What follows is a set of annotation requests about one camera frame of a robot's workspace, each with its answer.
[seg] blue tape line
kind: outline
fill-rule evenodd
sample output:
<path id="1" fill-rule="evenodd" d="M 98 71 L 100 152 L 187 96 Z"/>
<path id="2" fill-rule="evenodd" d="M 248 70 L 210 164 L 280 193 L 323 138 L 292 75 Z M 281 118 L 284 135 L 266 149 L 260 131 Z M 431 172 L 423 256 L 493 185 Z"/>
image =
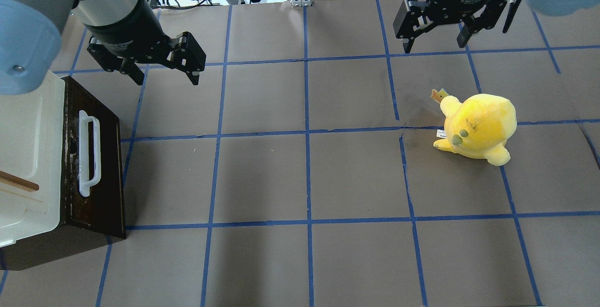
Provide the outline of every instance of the blue tape line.
<path id="1" fill-rule="evenodd" d="M 427 307 L 427 292 L 425 288 L 425 277 L 423 274 L 423 264 L 420 258 L 420 245 L 419 245 L 419 235 L 417 233 L 416 228 L 416 217 L 414 216 L 414 207 L 411 200 L 411 192 L 409 190 L 409 179 L 406 172 L 406 153 L 405 153 L 405 142 L 404 138 L 400 136 L 398 139 L 400 145 L 400 155 L 402 156 L 402 168 L 404 169 L 404 177 L 405 177 L 405 187 L 406 187 L 406 198 L 409 203 L 409 212 L 411 214 L 412 221 L 412 233 L 413 233 L 413 242 L 414 242 L 414 256 L 416 257 L 416 267 L 419 273 L 419 284 L 420 284 L 420 295 L 423 300 L 423 306 Z"/>
<path id="2" fill-rule="evenodd" d="M 311 134 L 328 134 L 331 132 L 369 132 L 369 131 L 394 131 L 400 130 L 403 127 L 390 126 L 390 127 L 358 127 L 358 128 L 347 128 L 347 129 L 315 129 L 311 130 Z"/>
<path id="3" fill-rule="evenodd" d="M 0 281 L 0 297 L 2 296 L 2 291 L 4 290 L 4 284 L 6 284 L 6 279 L 8 277 L 8 270 L 4 271 L 4 274 L 2 274 L 2 281 Z"/>
<path id="4" fill-rule="evenodd" d="M 73 70 L 73 74 L 85 74 L 85 73 L 103 73 L 105 72 L 105 70 L 103 69 L 80 69 L 80 70 Z"/>
<path id="5" fill-rule="evenodd" d="M 6 269 L 6 260 L 4 259 L 4 252 L 0 248 L 0 270 L 4 270 L 2 274 L 2 280 L 0 281 L 0 297 L 2 297 L 2 291 L 4 290 L 4 284 L 6 284 L 6 278 L 8 277 L 8 270 Z"/>
<path id="6" fill-rule="evenodd" d="M 299 61 L 338 61 L 338 60 L 362 60 L 362 59 L 383 59 L 385 55 L 354 55 L 354 56 L 334 56 L 334 57 L 306 57 Z"/>
<path id="7" fill-rule="evenodd" d="M 547 48 L 513 48 L 513 49 L 479 49 L 469 50 L 471 53 L 511 53 L 511 52 L 545 52 Z"/>
<path id="8" fill-rule="evenodd" d="M 212 227 L 247 227 L 247 226 L 281 226 L 281 225 L 306 225 L 306 219 L 291 221 L 263 221 L 263 222 L 229 222 L 213 223 Z"/>
<path id="9" fill-rule="evenodd" d="M 517 213 L 519 218 L 543 218 L 543 217 L 587 217 L 600 216 L 600 211 L 570 211 L 570 212 L 534 212 Z"/>
<path id="10" fill-rule="evenodd" d="M 411 217 L 313 219 L 313 224 L 362 224 L 378 222 L 410 222 Z"/>
<path id="11" fill-rule="evenodd" d="M 550 59 L 552 59 L 552 64 L 555 66 L 555 70 L 558 74 L 561 73 L 561 68 L 559 68 L 559 64 L 556 62 L 555 55 L 552 53 L 552 48 L 550 48 L 550 44 L 548 42 L 548 38 L 546 38 L 546 33 L 544 33 L 544 29 L 542 28 L 542 23 L 540 23 L 540 19 L 538 19 L 538 15 L 532 10 L 533 18 L 535 20 L 536 25 L 538 25 L 538 29 L 540 30 L 540 34 L 542 35 L 542 39 L 544 40 L 544 44 L 546 45 L 546 50 L 550 55 Z"/>
<path id="12" fill-rule="evenodd" d="M 540 299 L 540 292 L 538 292 L 538 285 L 535 283 L 533 269 L 531 267 L 531 262 L 529 261 L 529 254 L 527 253 L 527 246 L 525 245 L 525 239 L 523 237 L 523 232 L 521 231 L 521 224 L 519 223 L 517 209 L 515 207 L 515 203 L 512 200 L 512 192 L 510 191 L 510 186 L 508 185 L 508 178 L 506 177 L 506 170 L 504 169 L 504 166 L 500 167 L 500 172 L 502 173 L 502 180 L 504 181 L 504 189 L 506 189 L 506 196 L 508 197 L 508 203 L 510 204 L 510 211 L 512 212 L 512 216 L 513 216 L 513 219 L 515 222 L 515 227 L 517 229 L 517 236 L 519 238 L 519 243 L 521 244 L 521 252 L 523 252 L 523 259 L 525 260 L 525 266 L 527 267 L 527 274 L 529 275 L 529 281 L 531 282 L 533 296 L 535 297 L 535 302 L 537 303 L 537 305 L 542 306 L 542 300 Z"/>
<path id="13" fill-rule="evenodd" d="M 591 46 L 560 46 L 560 47 L 550 47 L 553 51 L 564 51 L 564 50 L 572 50 L 572 49 L 600 49 L 600 45 L 591 45 Z"/>
<path id="14" fill-rule="evenodd" d="M 561 212 L 532 212 L 517 213 L 519 218 L 542 218 L 542 217 L 588 217 L 600 216 L 600 211 L 561 211 Z M 421 216 L 414 217 L 418 222 L 431 221 L 476 221 L 485 219 L 513 219 L 512 213 L 496 215 L 459 215 L 459 216 Z M 372 217 L 372 218 L 331 218 L 311 219 L 311 224 L 362 224 L 380 222 L 411 222 L 411 217 Z M 220 222 L 212 223 L 212 228 L 247 227 L 247 226 L 279 226 L 279 225 L 306 225 L 308 219 L 283 220 L 283 221 L 255 221 L 255 222 Z M 208 228 L 208 223 L 195 224 L 165 224 L 165 225 L 132 225 L 126 226 L 126 230 L 177 230 L 184 228 Z"/>
<path id="15" fill-rule="evenodd" d="M 308 18 L 307 7 L 302 8 L 304 30 L 304 134 L 306 135 L 306 207 L 308 240 L 308 305 L 315 307 L 315 280 L 313 272 L 313 205 L 311 202 L 310 179 L 310 111 L 308 102 Z"/>
<path id="16" fill-rule="evenodd" d="M 106 248 L 105 264 L 102 267 L 102 276 L 100 277 L 100 284 L 98 286 L 98 296 L 96 297 L 96 307 L 100 307 L 100 304 L 102 302 L 102 294 L 105 290 L 106 273 L 109 269 L 109 261 L 111 260 L 111 251 L 112 251 L 111 237 L 106 236 L 106 242 L 108 243 L 108 247 Z"/>
<path id="17" fill-rule="evenodd" d="M 156 136 L 156 137 L 136 137 L 133 140 L 135 142 L 144 142 L 144 141 L 168 141 L 168 140 L 197 140 L 201 138 L 216 138 L 217 135 L 186 135 L 186 136 Z"/>
<path id="18" fill-rule="evenodd" d="M 262 61 L 236 61 L 227 62 L 228 66 L 239 66 L 242 64 L 265 64 L 265 63 L 291 63 L 298 62 L 298 59 L 281 59 L 281 60 L 262 60 Z"/>
<path id="19" fill-rule="evenodd" d="M 430 216 L 430 217 L 416 217 L 418 222 L 434 222 L 434 221 L 474 221 L 483 219 L 507 219 L 512 218 L 512 215 L 498 214 L 498 215 L 464 215 L 464 216 Z"/>
<path id="20" fill-rule="evenodd" d="M 280 135 L 304 135 L 304 130 L 292 131 L 270 131 L 270 132 L 244 132 L 241 134 L 222 134 L 222 137 L 255 137 L 255 136 L 280 136 Z"/>
<path id="21" fill-rule="evenodd" d="M 165 224 L 165 225 L 133 225 L 126 226 L 127 231 L 134 230 L 177 230 L 180 228 L 208 228 L 208 224 Z"/>
<path id="22" fill-rule="evenodd" d="M 517 122 L 520 126 L 536 126 L 536 125 L 574 125 L 579 123 L 600 123 L 600 119 L 586 120 L 562 120 L 562 121 L 537 121 L 537 122 Z"/>
<path id="23" fill-rule="evenodd" d="M 148 69 L 174 69 L 174 68 L 169 68 L 169 67 L 165 67 L 161 64 L 158 63 L 149 63 L 148 64 Z M 205 67 L 213 67 L 213 66 L 222 66 L 223 63 L 222 62 L 216 62 L 216 63 L 206 63 L 204 66 Z"/>
<path id="24" fill-rule="evenodd" d="M 600 119 L 586 120 L 561 120 L 561 121 L 537 121 L 537 122 L 518 122 L 519 126 L 533 125 L 567 125 L 577 123 L 600 123 Z M 380 131 L 395 131 L 395 130 L 438 130 L 443 129 L 443 126 L 390 126 L 390 127 L 356 127 L 356 128 L 341 128 L 341 129 L 313 129 L 311 134 L 330 134 L 340 132 L 380 132 Z M 304 135 L 305 130 L 292 131 L 270 131 L 270 132 L 242 132 L 240 134 L 221 134 L 221 138 L 230 137 L 253 137 L 253 136 L 281 136 L 281 135 Z M 183 135 L 183 136 L 154 136 L 154 137 L 136 137 L 123 138 L 120 142 L 142 142 L 142 141 L 166 141 L 166 140 L 196 140 L 202 138 L 216 138 L 217 134 L 207 134 L 202 136 Z"/>
<path id="25" fill-rule="evenodd" d="M 391 53 L 390 57 L 434 56 L 464 54 L 465 51 L 423 52 L 423 53 Z"/>
<path id="26" fill-rule="evenodd" d="M 212 190 L 210 190 L 210 210 L 208 214 L 208 230 L 206 232 L 206 248 L 204 250 L 204 271 L 202 274 L 201 307 L 206 305 L 206 286 L 208 285 L 208 265 L 210 263 L 210 243 L 212 241 L 212 222 L 215 215 L 215 198 L 217 195 L 217 174 L 219 169 L 219 154 L 221 151 L 221 133 L 223 132 L 223 106 L 225 104 L 225 82 L 227 78 L 227 57 L 229 56 L 229 35 L 231 33 L 232 6 L 227 14 L 227 32 L 225 33 L 225 55 L 223 56 L 223 79 L 221 79 L 221 104 L 219 106 L 219 125 L 217 129 L 217 144 L 215 163 L 212 170 Z"/>
<path id="27" fill-rule="evenodd" d="M 75 53 L 75 59 L 73 59 L 73 64 L 71 65 L 71 70 L 69 71 L 69 75 L 71 76 L 73 76 L 75 66 L 77 66 L 77 60 L 79 60 L 79 54 L 81 53 L 81 48 L 83 47 L 83 41 L 85 40 L 86 34 L 88 34 L 88 29 L 84 29 L 83 34 L 81 34 L 81 40 L 79 40 L 79 46 L 77 47 L 77 52 Z"/>
<path id="28" fill-rule="evenodd" d="M 383 24 L 383 14 L 381 13 L 381 5 L 379 0 L 375 0 L 377 4 L 377 13 L 379 14 L 379 23 L 381 24 L 381 34 L 383 35 L 383 47 L 385 48 L 385 60 L 388 64 L 388 79 L 390 80 L 390 91 L 392 93 L 392 105 L 394 106 L 394 116 L 396 121 L 399 121 L 398 102 L 396 101 L 396 88 L 394 87 L 394 76 L 392 75 L 392 63 L 390 62 L 390 49 L 388 48 L 388 36 L 385 34 L 385 25 Z"/>

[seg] yellow plush toy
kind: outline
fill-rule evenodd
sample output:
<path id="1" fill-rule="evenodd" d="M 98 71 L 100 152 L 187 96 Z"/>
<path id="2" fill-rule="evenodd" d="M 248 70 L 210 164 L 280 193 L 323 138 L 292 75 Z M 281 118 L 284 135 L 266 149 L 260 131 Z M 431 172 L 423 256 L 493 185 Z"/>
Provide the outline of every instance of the yellow plush toy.
<path id="1" fill-rule="evenodd" d="M 517 117 L 509 100 L 477 94 L 461 103 L 444 89 L 433 90 L 431 98 L 440 103 L 446 115 L 446 138 L 434 142 L 435 148 L 470 158 L 487 159 L 495 166 L 510 160 L 510 153 L 504 145 L 517 129 Z"/>

